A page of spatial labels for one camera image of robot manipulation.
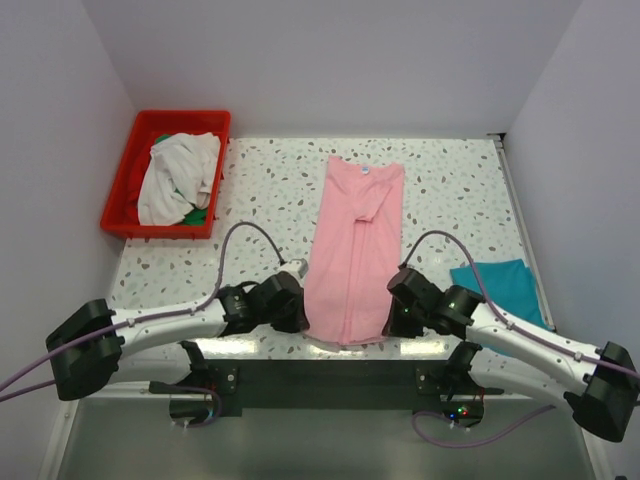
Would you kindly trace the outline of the pink t shirt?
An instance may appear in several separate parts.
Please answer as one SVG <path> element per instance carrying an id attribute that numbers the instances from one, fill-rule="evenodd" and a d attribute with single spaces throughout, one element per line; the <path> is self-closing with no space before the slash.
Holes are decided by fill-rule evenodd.
<path id="1" fill-rule="evenodd" d="M 304 284 L 307 334 L 359 345 L 380 340 L 391 310 L 387 283 L 402 249 L 404 168 L 328 159 Z"/>

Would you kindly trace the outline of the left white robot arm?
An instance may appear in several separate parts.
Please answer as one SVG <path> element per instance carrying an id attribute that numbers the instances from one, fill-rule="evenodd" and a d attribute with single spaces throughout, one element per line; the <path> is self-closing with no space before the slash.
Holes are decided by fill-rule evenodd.
<path id="1" fill-rule="evenodd" d="M 297 332 L 304 274 L 296 262 L 251 288 L 221 288 L 213 297 L 151 309 L 115 309 L 89 301 L 45 341 L 57 395 L 88 397 L 114 383 L 156 381 L 200 390 L 207 368 L 195 339 L 242 335 L 263 324 Z"/>

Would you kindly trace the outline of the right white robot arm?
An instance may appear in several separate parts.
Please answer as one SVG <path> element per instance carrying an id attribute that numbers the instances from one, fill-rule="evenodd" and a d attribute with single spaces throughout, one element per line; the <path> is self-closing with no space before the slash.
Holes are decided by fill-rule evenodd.
<path id="1" fill-rule="evenodd" d="M 393 303 L 418 326 L 458 339 L 432 381 L 449 397 L 474 386 L 500 389 L 570 412 L 603 440 L 624 439 L 639 402 L 639 373 L 628 350 L 564 338 L 460 286 L 441 291 L 411 268 L 388 282 Z"/>

